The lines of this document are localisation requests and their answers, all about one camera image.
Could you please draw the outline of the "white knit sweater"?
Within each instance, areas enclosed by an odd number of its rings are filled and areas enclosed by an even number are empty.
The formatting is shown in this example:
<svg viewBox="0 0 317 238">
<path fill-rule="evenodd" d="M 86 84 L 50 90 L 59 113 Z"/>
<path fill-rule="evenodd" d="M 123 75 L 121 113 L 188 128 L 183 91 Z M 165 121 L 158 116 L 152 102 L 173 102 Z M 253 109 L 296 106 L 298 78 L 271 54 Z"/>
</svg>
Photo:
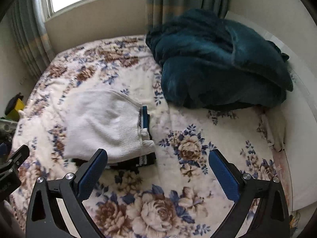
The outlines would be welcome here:
<svg viewBox="0 0 317 238">
<path fill-rule="evenodd" d="M 38 143 L 33 149 L 53 161 L 88 161 L 104 149 L 116 164 L 155 153 L 147 125 L 147 108 L 115 90 L 76 91 L 65 99 L 56 92 L 36 92 L 29 100 L 13 146 Z"/>
</svg>

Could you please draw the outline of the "white bed headboard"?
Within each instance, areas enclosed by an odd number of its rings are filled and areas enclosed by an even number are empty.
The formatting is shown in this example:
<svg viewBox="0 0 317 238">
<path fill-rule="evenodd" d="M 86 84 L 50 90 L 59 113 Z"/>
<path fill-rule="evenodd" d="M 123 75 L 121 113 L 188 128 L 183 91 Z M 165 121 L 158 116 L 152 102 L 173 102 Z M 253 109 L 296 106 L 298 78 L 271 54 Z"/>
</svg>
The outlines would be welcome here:
<svg viewBox="0 0 317 238">
<path fill-rule="evenodd" d="M 293 91 L 287 94 L 281 111 L 286 119 L 285 155 L 292 184 L 292 208 L 302 209 L 316 202 L 316 78 L 305 61 L 275 35 L 231 11 L 225 17 L 254 29 L 290 57 Z"/>
</svg>

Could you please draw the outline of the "navy striped knit garment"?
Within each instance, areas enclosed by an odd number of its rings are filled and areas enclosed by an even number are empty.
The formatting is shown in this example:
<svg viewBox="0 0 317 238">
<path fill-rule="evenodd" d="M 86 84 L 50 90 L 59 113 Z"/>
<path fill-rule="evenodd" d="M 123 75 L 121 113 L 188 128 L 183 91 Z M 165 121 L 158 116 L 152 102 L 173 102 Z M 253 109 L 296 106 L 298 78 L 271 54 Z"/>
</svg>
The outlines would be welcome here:
<svg viewBox="0 0 317 238">
<path fill-rule="evenodd" d="M 98 117 L 83 115 L 68 127 L 64 156 L 88 161 L 98 149 L 107 152 L 108 169 L 131 169 L 156 160 L 148 130 L 147 108 L 123 103 Z"/>
</svg>

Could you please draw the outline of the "floral fleece bed blanket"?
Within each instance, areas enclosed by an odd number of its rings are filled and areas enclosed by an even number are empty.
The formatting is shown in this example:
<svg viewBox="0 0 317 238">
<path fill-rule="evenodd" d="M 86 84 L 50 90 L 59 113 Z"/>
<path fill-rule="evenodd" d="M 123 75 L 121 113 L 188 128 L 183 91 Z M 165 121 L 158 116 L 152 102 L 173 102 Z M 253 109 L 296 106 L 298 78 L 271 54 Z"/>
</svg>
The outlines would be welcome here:
<svg viewBox="0 0 317 238">
<path fill-rule="evenodd" d="M 92 89 L 113 90 L 147 106 L 156 145 L 153 165 L 105 170 L 84 202 L 106 237 L 210 237 L 233 205 L 208 165 L 213 149 L 253 178 L 277 175 L 263 110 L 176 107 L 163 97 L 161 68 L 144 37 L 98 40 L 58 54 L 22 113 L 13 148 L 27 145 L 30 155 L 19 168 L 21 186 L 10 196 L 22 227 L 36 179 L 76 171 L 66 158 L 66 115 Z"/>
</svg>

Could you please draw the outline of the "yellow box with black item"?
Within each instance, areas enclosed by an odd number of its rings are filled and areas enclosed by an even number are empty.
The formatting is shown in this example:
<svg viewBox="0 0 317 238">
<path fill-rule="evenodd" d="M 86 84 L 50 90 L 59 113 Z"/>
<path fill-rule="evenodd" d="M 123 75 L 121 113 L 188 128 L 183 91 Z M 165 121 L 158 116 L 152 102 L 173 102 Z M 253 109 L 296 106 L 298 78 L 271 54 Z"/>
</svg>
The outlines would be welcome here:
<svg viewBox="0 0 317 238">
<path fill-rule="evenodd" d="M 20 116 L 18 111 L 22 111 L 25 107 L 23 97 L 21 93 L 18 93 L 9 100 L 5 109 L 5 119 L 19 121 Z"/>
</svg>

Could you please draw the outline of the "dark teal plush blanket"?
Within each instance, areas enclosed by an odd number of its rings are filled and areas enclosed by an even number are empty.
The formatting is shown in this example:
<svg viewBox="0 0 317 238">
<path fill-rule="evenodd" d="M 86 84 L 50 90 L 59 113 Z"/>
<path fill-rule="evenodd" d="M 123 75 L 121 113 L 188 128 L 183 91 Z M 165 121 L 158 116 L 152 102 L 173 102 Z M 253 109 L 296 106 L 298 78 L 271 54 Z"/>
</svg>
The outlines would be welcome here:
<svg viewBox="0 0 317 238">
<path fill-rule="evenodd" d="M 293 90 L 288 55 L 239 22 L 191 9 L 153 27 L 146 44 L 168 102 L 229 111 L 275 107 Z"/>
</svg>

